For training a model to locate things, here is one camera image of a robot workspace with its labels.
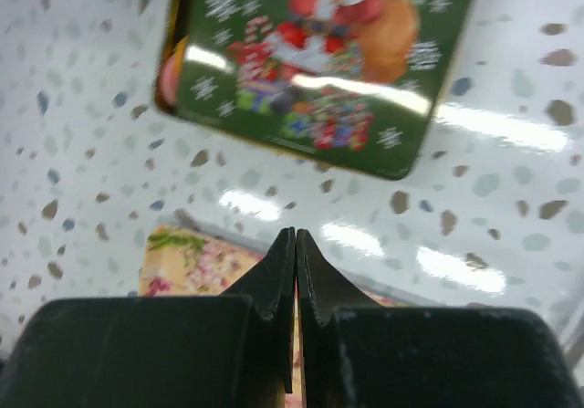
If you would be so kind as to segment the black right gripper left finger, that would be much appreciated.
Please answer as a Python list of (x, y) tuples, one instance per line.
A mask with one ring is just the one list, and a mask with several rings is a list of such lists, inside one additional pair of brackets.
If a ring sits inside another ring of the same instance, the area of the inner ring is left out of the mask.
[(216, 296), (68, 298), (26, 325), (4, 407), (281, 407), (292, 390), (296, 233)]

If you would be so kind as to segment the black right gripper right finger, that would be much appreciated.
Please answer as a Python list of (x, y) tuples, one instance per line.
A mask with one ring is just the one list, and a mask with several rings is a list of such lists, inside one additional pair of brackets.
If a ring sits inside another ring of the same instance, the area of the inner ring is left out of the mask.
[(525, 309), (385, 307), (297, 233), (307, 407), (580, 407), (548, 325)]

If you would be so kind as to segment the floral cookie tin box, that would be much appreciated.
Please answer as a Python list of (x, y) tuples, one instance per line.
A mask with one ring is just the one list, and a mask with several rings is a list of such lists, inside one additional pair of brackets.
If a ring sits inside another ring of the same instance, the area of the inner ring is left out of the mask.
[(170, 0), (166, 16), (159, 66), (153, 83), (153, 102), (158, 110), (169, 115), (176, 114), (192, 3), (193, 0)]

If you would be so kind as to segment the pink round cookie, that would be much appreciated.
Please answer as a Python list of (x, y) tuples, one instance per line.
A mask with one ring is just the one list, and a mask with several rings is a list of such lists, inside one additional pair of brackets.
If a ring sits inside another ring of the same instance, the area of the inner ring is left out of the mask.
[(162, 100), (170, 107), (177, 101), (178, 85), (182, 71), (182, 63), (175, 54), (168, 57), (161, 66), (158, 80)]

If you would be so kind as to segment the gold tin lid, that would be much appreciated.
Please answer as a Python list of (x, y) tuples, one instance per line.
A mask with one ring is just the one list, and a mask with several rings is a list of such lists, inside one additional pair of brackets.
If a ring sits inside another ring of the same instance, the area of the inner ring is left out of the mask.
[(177, 116), (400, 180), (474, 0), (193, 0)]

